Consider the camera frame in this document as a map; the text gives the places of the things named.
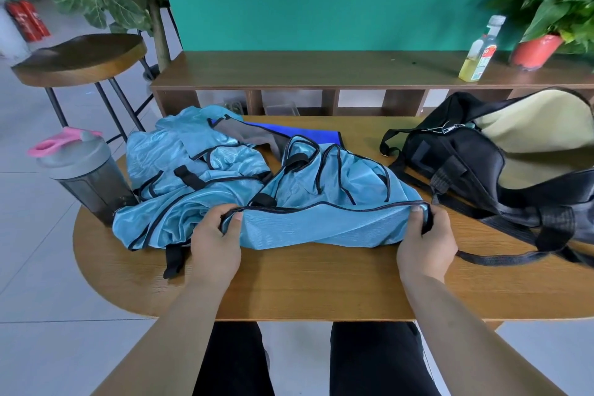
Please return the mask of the person's right hand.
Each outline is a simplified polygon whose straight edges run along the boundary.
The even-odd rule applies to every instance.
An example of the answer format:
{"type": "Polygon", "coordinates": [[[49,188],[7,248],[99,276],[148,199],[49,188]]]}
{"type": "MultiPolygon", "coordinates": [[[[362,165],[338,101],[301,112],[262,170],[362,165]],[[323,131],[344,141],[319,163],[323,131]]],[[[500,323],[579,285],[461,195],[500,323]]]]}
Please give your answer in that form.
{"type": "Polygon", "coordinates": [[[433,226],[421,237],[403,238],[397,248],[397,266],[405,287],[427,279],[442,284],[458,251],[447,211],[431,205],[433,226]]]}

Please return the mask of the person's left hand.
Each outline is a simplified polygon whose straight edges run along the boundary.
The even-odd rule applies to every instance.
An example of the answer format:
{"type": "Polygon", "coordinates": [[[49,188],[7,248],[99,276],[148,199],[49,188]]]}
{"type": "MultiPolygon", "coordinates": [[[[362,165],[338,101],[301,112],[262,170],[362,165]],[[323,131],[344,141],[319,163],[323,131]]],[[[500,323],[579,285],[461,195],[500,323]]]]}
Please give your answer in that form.
{"type": "Polygon", "coordinates": [[[237,208],[220,204],[210,209],[191,236],[190,282],[227,290],[241,263],[240,237],[223,237],[222,216],[237,208]]]}

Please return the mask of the light blue mesh vest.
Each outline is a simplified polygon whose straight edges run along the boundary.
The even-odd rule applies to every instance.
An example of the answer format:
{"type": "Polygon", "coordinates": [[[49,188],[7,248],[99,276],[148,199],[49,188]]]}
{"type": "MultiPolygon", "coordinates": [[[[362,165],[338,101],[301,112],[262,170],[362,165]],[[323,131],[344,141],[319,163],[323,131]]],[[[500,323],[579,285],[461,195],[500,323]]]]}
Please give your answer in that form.
{"type": "Polygon", "coordinates": [[[423,216],[422,232],[433,226],[429,203],[380,162],[340,144],[318,144],[295,135],[286,144],[281,167],[245,206],[241,246],[267,250],[302,243],[374,248],[400,242],[412,207],[423,216]]]}
{"type": "Polygon", "coordinates": [[[216,130],[243,118],[219,105],[160,119],[127,144],[127,173],[138,203],[116,211],[113,234],[130,251],[165,251],[165,280],[181,274],[196,225],[213,206],[245,206],[271,179],[264,157],[216,130]]]}

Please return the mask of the person's right forearm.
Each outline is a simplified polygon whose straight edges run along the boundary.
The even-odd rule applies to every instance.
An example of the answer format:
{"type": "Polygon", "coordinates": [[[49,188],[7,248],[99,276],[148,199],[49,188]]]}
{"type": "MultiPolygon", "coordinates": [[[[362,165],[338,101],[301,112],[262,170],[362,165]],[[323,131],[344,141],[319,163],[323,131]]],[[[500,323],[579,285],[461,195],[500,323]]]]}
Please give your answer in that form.
{"type": "Polygon", "coordinates": [[[567,396],[444,283],[410,275],[403,286],[451,396],[567,396]]]}

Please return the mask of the person's left forearm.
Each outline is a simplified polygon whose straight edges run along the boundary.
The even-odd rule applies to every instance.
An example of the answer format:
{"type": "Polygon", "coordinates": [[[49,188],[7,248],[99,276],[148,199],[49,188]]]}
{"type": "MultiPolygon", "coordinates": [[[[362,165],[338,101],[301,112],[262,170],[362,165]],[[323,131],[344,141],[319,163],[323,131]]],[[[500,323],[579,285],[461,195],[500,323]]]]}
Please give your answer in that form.
{"type": "Polygon", "coordinates": [[[234,274],[190,282],[92,396],[191,396],[220,303],[234,274]]]}

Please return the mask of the black duffel bag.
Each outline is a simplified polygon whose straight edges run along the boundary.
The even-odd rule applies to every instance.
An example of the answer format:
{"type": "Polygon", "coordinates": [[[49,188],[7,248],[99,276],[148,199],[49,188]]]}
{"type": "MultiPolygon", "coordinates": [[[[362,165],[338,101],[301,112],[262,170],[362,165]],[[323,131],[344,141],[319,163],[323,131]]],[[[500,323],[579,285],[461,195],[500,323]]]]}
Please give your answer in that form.
{"type": "Polygon", "coordinates": [[[390,169],[444,205],[535,251],[481,256],[482,266],[525,265],[547,256],[594,269],[594,107],[578,92],[547,88],[483,102],[456,92],[411,129],[390,129],[380,153],[390,169]]]}

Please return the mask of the blue and grey cloth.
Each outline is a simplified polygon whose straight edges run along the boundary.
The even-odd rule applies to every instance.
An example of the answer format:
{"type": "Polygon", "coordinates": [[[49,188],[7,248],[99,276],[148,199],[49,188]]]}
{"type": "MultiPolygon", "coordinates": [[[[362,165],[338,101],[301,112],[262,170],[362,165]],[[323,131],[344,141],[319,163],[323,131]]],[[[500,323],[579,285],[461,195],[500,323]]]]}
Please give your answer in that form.
{"type": "Polygon", "coordinates": [[[263,146],[267,144],[274,157],[281,161],[285,148],[294,136],[301,136],[316,144],[339,144],[344,146],[341,133],[332,130],[314,130],[275,124],[249,123],[229,115],[207,119],[209,126],[243,144],[263,146]]]}

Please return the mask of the clear plastic container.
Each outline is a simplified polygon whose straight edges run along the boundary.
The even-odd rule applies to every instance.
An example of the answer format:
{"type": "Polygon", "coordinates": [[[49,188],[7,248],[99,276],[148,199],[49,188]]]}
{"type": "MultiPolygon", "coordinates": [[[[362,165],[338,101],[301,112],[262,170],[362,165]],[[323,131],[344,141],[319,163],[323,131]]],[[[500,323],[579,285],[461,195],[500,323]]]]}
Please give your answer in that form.
{"type": "Polygon", "coordinates": [[[265,105],[264,113],[268,116],[300,116],[298,107],[292,101],[265,105]]]}

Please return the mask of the person's black trousers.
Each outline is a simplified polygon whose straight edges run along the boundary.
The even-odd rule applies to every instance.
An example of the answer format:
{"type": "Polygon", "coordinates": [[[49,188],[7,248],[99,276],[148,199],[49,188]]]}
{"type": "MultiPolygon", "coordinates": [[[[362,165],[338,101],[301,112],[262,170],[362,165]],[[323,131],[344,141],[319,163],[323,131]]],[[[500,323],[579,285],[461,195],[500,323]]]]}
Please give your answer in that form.
{"type": "MultiPolygon", "coordinates": [[[[413,322],[334,322],[330,396],[441,396],[413,322]]],[[[275,396],[256,322],[215,322],[192,396],[275,396]]]]}

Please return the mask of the grey shaker bottle pink lid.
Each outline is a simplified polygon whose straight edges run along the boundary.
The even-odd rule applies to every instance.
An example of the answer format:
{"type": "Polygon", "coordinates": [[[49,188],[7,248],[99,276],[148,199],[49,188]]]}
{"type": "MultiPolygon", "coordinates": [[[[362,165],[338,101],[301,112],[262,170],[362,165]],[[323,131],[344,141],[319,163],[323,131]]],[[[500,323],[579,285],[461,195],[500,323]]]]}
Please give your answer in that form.
{"type": "Polygon", "coordinates": [[[99,131],[63,127],[27,154],[106,227],[118,210],[139,203],[99,131]]]}

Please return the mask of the low wooden shelf unit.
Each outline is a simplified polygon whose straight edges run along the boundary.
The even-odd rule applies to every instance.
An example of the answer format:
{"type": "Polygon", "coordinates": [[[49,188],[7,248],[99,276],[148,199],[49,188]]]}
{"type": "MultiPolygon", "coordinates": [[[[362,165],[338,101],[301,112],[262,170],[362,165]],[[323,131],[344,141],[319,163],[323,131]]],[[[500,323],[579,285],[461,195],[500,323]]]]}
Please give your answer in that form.
{"type": "Polygon", "coordinates": [[[483,77],[458,79],[463,51],[188,51],[151,83],[162,115],[199,107],[197,91],[245,92],[248,115],[263,115],[263,91],[320,90],[310,115],[419,116],[432,89],[470,92],[483,101],[519,98],[529,90],[572,89],[594,103],[594,72],[584,58],[554,55],[524,71],[497,52],[483,77]]]}

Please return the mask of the clear bottle yellow liquid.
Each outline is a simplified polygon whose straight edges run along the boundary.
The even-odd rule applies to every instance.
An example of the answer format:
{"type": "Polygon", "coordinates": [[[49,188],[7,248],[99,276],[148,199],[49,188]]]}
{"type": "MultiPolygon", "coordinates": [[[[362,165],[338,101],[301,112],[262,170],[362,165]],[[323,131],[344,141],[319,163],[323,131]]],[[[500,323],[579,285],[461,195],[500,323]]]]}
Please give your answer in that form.
{"type": "Polygon", "coordinates": [[[497,50],[497,36],[506,21],[505,16],[494,15],[489,19],[485,32],[472,43],[458,78],[464,82],[477,82],[484,74],[497,50]]]}

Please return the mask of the round wooden bar stool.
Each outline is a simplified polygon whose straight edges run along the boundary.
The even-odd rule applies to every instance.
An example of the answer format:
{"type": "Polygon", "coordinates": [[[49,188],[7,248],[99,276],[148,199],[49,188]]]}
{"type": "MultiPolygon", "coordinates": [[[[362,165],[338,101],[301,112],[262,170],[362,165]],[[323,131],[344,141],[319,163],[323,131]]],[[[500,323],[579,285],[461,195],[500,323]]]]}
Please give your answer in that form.
{"type": "Polygon", "coordinates": [[[111,85],[137,130],[145,131],[138,115],[152,96],[141,107],[134,109],[116,77],[138,62],[145,70],[151,71],[145,59],[146,53],[147,47],[141,35],[94,33],[72,38],[53,47],[37,49],[26,60],[12,66],[11,70],[22,84],[45,90],[62,127],[69,125],[56,97],[55,88],[93,84],[119,131],[107,143],[119,138],[127,142],[128,135],[101,83],[107,81],[111,85]]]}

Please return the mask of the green plant in red pot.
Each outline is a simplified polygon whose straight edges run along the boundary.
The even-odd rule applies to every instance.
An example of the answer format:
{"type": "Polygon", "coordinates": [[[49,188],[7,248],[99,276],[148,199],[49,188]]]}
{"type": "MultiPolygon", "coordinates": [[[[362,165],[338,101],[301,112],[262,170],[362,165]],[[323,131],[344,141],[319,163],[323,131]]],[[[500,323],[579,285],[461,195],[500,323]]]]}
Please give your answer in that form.
{"type": "Polygon", "coordinates": [[[537,70],[555,53],[594,59],[594,0],[491,0],[489,6],[524,30],[510,64],[537,70]]]}

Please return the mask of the red fire extinguisher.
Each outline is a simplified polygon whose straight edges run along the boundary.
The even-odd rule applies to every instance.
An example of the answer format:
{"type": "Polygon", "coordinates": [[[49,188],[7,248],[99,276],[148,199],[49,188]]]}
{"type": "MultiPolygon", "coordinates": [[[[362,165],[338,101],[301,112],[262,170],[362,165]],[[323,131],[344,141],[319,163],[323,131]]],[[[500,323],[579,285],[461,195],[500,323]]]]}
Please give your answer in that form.
{"type": "Polygon", "coordinates": [[[51,36],[34,5],[28,0],[4,0],[4,5],[26,42],[39,42],[51,36]]]}

